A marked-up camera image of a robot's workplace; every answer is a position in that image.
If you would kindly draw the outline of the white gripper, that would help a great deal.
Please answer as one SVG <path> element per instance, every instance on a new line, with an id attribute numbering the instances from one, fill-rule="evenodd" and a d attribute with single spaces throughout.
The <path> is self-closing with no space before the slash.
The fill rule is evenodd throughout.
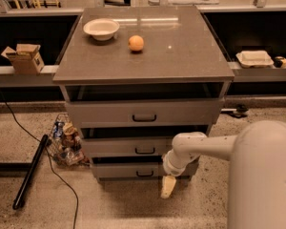
<path id="1" fill-rule="evenodd" d="M 185 171 L 186 166 L 186 159 L 178 156 L 174 150 L 170 150 L 163 156 L 163 169 L 168 176 L 162 178 L 160 195 L 162 198 L 170 197 L 176 184 L 175 177 L 179 177 Z"/>

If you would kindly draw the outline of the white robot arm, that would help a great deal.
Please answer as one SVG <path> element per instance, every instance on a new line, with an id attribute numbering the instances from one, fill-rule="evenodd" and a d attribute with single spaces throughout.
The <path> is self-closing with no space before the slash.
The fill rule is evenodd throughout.
<path id="1" fill-rule="evenodd" d="M 199 156 L 228 160 L 228 229 L 286 229 L 286 123 L 258 121 L 238 135 L 181 133 L 163 156 L 161 196 Z"/>

